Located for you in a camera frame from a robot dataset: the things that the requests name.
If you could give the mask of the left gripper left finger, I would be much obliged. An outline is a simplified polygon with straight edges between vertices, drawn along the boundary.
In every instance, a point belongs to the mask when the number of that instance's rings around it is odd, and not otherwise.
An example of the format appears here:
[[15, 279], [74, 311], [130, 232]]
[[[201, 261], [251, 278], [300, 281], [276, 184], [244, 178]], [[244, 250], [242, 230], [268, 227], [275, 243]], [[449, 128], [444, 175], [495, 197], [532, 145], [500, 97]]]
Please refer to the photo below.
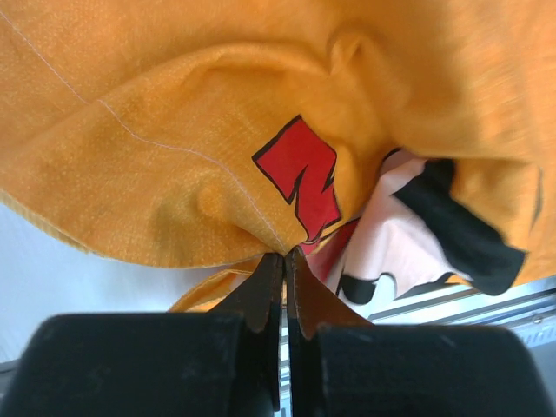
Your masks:
[[66, 314], [26, 347], [4, 416], [271, 416], [281, 256], [206, 313]]

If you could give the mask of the orange cartoon mouse towel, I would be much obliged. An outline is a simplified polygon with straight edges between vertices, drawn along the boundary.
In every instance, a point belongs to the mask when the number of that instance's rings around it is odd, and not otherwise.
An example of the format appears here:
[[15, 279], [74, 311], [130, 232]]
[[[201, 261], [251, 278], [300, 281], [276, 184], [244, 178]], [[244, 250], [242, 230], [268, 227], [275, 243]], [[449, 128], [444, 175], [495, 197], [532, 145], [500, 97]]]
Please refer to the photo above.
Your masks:
[[98, 255], [299, 248], [358, 314], [555, 272], [552, 1], [4, 1], [1, 200]]

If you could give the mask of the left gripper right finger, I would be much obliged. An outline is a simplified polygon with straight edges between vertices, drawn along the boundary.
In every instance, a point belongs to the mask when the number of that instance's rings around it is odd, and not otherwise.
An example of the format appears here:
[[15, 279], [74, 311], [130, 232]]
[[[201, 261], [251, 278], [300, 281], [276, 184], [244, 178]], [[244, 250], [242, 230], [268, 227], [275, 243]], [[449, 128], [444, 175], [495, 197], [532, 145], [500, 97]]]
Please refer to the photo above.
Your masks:
[[294, 416], [552, 416], [524, 344], [490, 326], [384, 326], [366, 321], [285, 258]]

